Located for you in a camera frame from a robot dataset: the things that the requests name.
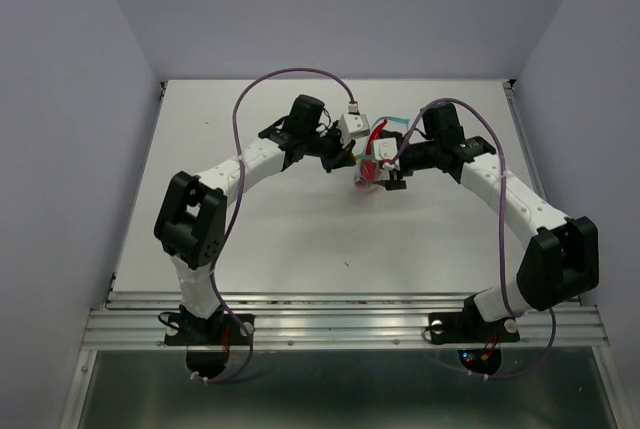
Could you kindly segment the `red chili pepper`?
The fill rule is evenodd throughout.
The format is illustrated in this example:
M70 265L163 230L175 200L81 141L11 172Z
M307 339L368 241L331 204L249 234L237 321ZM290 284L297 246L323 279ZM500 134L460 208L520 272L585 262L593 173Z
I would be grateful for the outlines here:
M365 149L360 159L360 173L365 185L372 184L379 175L378 164L373 159L373 142L380 138L381 132L387 124L387 118L381 118L376 121L365 144Z

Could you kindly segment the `clear zip top bag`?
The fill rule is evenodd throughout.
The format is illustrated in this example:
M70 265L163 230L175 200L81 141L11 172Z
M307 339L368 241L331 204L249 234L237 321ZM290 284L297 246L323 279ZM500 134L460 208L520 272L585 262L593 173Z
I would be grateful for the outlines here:
M356 156L356 188L369 190L390 180L388 162L397 153L395 140L402 140L408 127L408 119L395 116L382 116L374 121L364 148Z

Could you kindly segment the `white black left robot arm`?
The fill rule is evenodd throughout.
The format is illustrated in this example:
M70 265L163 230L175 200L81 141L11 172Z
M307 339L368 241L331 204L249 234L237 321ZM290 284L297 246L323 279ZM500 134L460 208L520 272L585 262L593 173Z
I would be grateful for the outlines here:
M221 303L210 277L235 219L227 215L228 207L238 207L249 189L306 156L319 159L326 172L356 164L355 141L370 129L366 116L351 103L347 113L320 130L324 109L322 101L300 95L288 115L260 131L238 156L199 174L181 171L171 178L154 236L174 264L181 310L190 316L188 331L199 342L213 342L222 333L216 313Z

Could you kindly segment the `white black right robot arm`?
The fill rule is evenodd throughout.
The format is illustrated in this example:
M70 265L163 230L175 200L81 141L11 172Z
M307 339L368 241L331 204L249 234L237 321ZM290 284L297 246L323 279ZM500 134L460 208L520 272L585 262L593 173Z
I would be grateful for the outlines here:
M496 321L529 310L545 311L595 289L599 284L598 229L587 217L572 218L554 208L507 167L497 135L468 137L456 99L424 107L404 134L391 133L373 143L376 164L387 171L383 185L403 189L414 172L438 169L482 200L499 219L499 245L511 231L524 248L514 276L499 263L499 282L466 303L463 333L482 339Z

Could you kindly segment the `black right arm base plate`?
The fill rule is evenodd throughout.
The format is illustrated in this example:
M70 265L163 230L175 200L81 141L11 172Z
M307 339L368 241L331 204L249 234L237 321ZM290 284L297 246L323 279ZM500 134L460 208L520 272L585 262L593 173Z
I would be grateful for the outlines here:
M486 322L482 318L469 319L461 312L430 313L422 337L434 345L519 342L518 328L508 329L506 323L514 323L514 320Z

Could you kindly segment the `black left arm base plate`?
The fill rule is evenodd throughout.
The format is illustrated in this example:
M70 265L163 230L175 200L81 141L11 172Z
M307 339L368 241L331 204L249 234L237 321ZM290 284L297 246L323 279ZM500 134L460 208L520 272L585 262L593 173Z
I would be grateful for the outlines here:
M245 330L224 312L217 311L209 319L201 319L188 312L163 311L157 318L164 326L167 346L249 346Z

